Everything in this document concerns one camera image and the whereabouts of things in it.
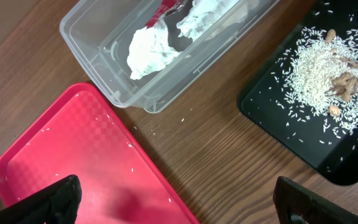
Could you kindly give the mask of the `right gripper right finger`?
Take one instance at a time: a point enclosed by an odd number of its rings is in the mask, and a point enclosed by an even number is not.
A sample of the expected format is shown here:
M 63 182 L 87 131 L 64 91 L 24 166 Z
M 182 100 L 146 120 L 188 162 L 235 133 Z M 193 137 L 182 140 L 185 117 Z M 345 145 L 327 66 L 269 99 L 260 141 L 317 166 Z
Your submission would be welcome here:
M 273 202 L 280 224 L 358 224 L 358 216 L 287 177 L 277 179 Z

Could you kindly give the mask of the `white napkin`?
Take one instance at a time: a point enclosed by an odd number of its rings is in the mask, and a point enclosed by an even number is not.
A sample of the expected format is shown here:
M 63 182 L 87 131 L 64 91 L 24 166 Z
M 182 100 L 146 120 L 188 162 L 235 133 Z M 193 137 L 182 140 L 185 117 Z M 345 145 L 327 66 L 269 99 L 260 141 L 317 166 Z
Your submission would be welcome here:
M 129 46 L 127 64 L 130 78 L 140 80 L 153 72 L 163 70 L 180 52 L 168 44 L 168 27 L 163 19 L 152 27 L 136 30 Z
M 239 0 L 194 0 L 189 14 L 177 23 L 179 37 L 195 41 L 238 2 Z

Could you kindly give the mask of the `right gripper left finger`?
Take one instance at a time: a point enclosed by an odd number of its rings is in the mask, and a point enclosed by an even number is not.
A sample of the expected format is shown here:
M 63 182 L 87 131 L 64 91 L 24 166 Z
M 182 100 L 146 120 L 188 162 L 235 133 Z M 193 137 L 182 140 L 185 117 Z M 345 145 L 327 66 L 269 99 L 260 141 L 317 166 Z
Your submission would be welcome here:
M 69 175 L 0 211 L 0 224 L 74 224 L 81 202 L 78 176 Z

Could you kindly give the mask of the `red sauce packet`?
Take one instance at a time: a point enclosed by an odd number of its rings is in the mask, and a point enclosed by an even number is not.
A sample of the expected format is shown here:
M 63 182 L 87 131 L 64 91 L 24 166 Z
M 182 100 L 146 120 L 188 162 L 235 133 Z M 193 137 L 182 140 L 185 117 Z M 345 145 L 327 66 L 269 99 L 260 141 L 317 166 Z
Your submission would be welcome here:
M 146 28 L 153 27 L 161 18 L 172 16 L 182 11 L 187 0 L 163 0 L 150 20 L 145 24 Z

